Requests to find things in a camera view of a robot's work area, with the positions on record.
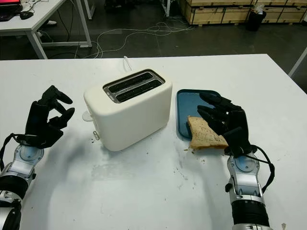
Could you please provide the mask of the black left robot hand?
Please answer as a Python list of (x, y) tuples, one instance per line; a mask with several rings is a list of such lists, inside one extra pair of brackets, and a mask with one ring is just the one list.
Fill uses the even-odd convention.
[(52, 85), (40, 100), (31, 104), (25, 127), (26, 144), (45, 149), (63, 136), (62, 130), (73, 116), (75, 108), (65, 109), (61, 102), (72, 104), (72, 99)]

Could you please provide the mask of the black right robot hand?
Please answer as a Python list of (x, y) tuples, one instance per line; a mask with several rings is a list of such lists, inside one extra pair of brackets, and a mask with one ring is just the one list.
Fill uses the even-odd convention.
[(217, 135), (224, 137), (228, 144), (225, 152), (234, 158), (251, 153), (247, 118), (243, 108), (232, 104), (229, 99), (208, 92), (201, 92), (200, 98), (213, 106), (210, 108), (198, 105), (197, 111)]

